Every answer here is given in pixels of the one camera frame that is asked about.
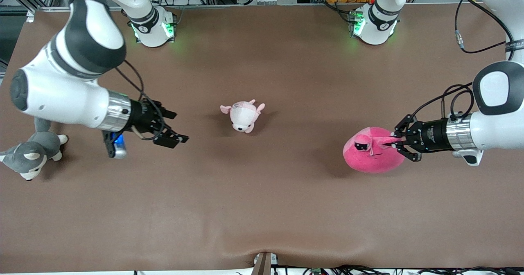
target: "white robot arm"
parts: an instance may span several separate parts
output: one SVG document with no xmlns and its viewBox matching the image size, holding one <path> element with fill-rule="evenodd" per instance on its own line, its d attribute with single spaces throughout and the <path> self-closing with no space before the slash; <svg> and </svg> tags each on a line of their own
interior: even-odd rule
<svg viewBox="0 0 524 275">
<path fill-rule="evenodd" d="M 144 46 L 158 47 L 174 39 L 173 13 L 150 0 L 111 0 L 120 5 L 131 20 L 135 36 Z"/>
<path fill-rule="evenodd" d="M 356 9 L 363 12 L 363 18 L 353 34 L 370 45 L 380 45 L 393 34 L 397 17 L 406 0 L 375 0 Z"/>
<path fill-rule="evenodd" d="M 105 0 L 68 0 L 71 14 L 58 32 L 11 82 L 11 101 L 23 113 L 82 124 L 108 133 L 131 128 L 154 133 L 155 144 L 173 148 L 187 137 L 172 131 L 163 117 L 175 113 L 149 98 L 143 101 L 107 90 L 97 79 L 119 66 L 126 56 L 122 33 Z M 106 139 L 108 152 L 115 139 Z"/>
<path fill-rule="evenodd" d="M 509 29 L 507 59 L 490 64 L 473 80 L 479 111 L 457 118 L 419 122 L 407 115 L 395 128 L 397 150 L 412 161 L 427 152 L 453 151 L 468 165 L 479 165 L 488 149 L 524 149 L 524 0 L 484 0 Z M 409 152 L 410 146 L 416 153 Z"/>
</svg>

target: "brown table surface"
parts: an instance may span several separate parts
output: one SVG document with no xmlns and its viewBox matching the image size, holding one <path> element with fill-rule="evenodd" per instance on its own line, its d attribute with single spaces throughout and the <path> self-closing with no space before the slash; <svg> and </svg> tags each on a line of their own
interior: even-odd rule
<svg viewBox="0 0 524 275">
<path fill-rule="evenodd" d="M 470 50 L 503 40 L 463 9 Z M 295 266 L 522 266 L 522 151 L 487 151 L 479 167 L 436 153 L 380 175 L 342 158 L 360 129 L 393 129 L 504 58 L 501 47 L 462 53 L 454 11 L 408 5 L 391 39 L 369 46 L 325 7 L 187 10 L 159 49 L 135 44 L 115 12 L 146 92 L 191 139 L 170 150 L 129 133 L 129 156 L 114 160 L 100 131 L 55 126 L 70 141 L 41 176 L 26 182 L 0 165 L 0 272 L 244 268 L 261 251 Z M 10 77 L 67 18 L 38 12 L 22 29 L 0 88 L 2 150 L 34 131 L 9 100 Z M 137 96 L 116 71 L 99 81 Z M 255 131 L 235 132 L 219 106 L 253 98 L 266 104 Z"/>
</svg>

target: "pink stuffed pig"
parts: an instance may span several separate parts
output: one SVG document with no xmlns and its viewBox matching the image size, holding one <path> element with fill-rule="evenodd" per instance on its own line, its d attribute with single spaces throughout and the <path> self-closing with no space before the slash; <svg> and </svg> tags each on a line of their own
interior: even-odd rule
<svg viewBox="0 0 524 275">
<path fill-rule="evenodd" d="M 371 126 L 356 133 L 344 146 L 346 163 L 359 172 L 385 173 L 398 167 L 404 156 L 389 145 L 398 141 L 386 129 Z"/>
<path fill-rule="evenodd" d="M 220 110 L 225 114 L 230 114 L 233 129 L 247 134 L 253 131 L 255 121 L 260 115 L 260 111 L 266 107 L 266 105 L 262 103 L 257 108 L 253 103 L 255 103 L 254 99 L 249 102 L 237 102 L 233 104 L 232 107 L 221 105 Z"/>
</svg>

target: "gray plush husky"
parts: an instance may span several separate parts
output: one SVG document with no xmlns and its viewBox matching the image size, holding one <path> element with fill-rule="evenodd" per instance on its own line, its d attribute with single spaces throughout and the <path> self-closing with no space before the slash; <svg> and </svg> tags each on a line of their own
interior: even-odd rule
<svg viewBox="0 0 524 275">
<path fill-rule="evenodd" d="M 60 145 L 67 142 L 66 135 L 56 135 L 50 132 L 51 122 L 34 118 L 34 133 L 30 139 L 0 152 L 0 161 L 24 179 L 32 180 L 40 173 L 48 159 L 58 161 L 62 158 Z"/>
</svg>

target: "plush toy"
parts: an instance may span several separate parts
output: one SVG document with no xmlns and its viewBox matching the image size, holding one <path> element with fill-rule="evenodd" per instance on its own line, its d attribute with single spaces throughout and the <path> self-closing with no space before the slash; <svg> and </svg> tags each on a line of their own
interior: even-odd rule
<svg viewBox="0 0 524 275">
<path fill-rule="evenodd" d="M 50 121 L 34 118 L 36 133 L 27 142 L 0 152 L 0 161 L 24 179 L 34 179 L 48 159 L 58 161 L 62 158 L 60 145 L 68 140 L 66 135 L 49 132 L 50 128 Z"/>
<path fill-rule="evenodd" d="M 386 129 L 371 126 L 356 133 L 344 146 L 343 155 L 346 163 L 360 172 L 385 173 L 398 167 L 404 156 L 391 146 L 385 145 L 398 141 L 391 137 Z"/>
<path fill-rule="evenodd" d="M 220 110 L 225 114 L 230 114 L 233 129 L 247 134 L 253 131 L 255 121 L 260 115 L 260 111 L 266 107 L 266 105 L 262 103 L 257 108 L 253 103 L 255 103 L 254 99 L 249 102 L 237 102 L 233 104 L 232 107 L 221 105 Z"/>
</svg>

